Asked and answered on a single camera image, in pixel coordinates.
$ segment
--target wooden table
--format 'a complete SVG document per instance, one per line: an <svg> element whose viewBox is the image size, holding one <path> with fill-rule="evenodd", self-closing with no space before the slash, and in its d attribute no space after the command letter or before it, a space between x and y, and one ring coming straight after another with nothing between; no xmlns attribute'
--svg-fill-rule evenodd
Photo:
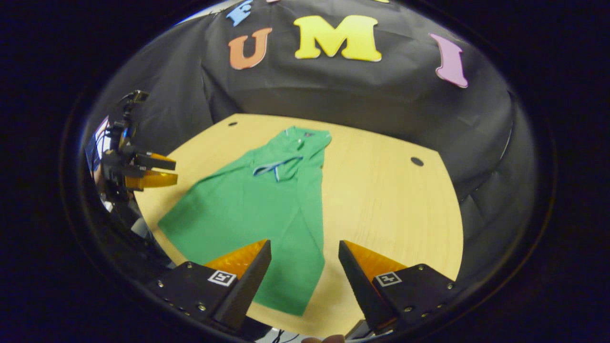
<svg viewBox="0 0 610 343"><path fill-rule="evenodd" d="M168 157L176 161L177 185L136 192L146 223L176 264L186 259L161 232L158 221L195 182L293 125L332 135L322 169L326 264L302 317L257 303L250 306L248 316L294 333L346 334L364 315L337 257L342 239L407 266L425 263L455 280L462 261L462 220L449 174L436 151L360 129L252 114L235 114L173 151Z"/></svg>

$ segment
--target green shirt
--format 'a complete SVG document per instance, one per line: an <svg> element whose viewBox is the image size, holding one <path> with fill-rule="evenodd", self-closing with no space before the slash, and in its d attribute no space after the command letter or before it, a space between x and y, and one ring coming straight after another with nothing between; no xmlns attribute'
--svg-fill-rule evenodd
<svg viewBox="0 0 610 343"><path fill-rule="evenodd" d="M270 239L271 264L254 301L302 315L324 267L321 167L330 141L328 131L280 132L198 181L159 228L198 264Z"/></svg>

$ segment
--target black fabric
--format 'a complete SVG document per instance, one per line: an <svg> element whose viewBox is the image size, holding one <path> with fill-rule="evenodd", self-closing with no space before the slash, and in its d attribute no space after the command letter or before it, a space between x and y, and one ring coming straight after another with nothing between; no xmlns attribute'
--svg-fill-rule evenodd
<svg viewBox="0 0 610 343"><path fill-rule="evenodd" d="M87 156L87 166L89 167L90 172L97 170L99 167L99 163L100 163L99 154L98 154L95 146L96 146L95 135L93 135L93 136L91 136L91 139L89 140L89 144L87 144L87 147L85 150L85 155Z"/></svg>
<svg viewBox="0 0 610 343"><path fill-rule="evenodd" d="M535 182L525 115L493 65L467 42L396 4L254 0L251 5L250 16L236 27L226 18L234 5L179 24L146 45L112 79L92 117L118 118L116 101L139 88L151 96L134 111L134 143L160 154L236 112L326 121L434 149L461 203L460 278L481 276L527 221ZM382 60L348 60L340 53L296 59L300 29L293 22L308 15L320 15L334 27L348 15L376 18ZM250 36L265 27L273 31L264 59L254 68L231 68L229 41L249 36L244 47L249 56ZM436 76L440 53L429 33L462 48L467 88Z"/></svg>

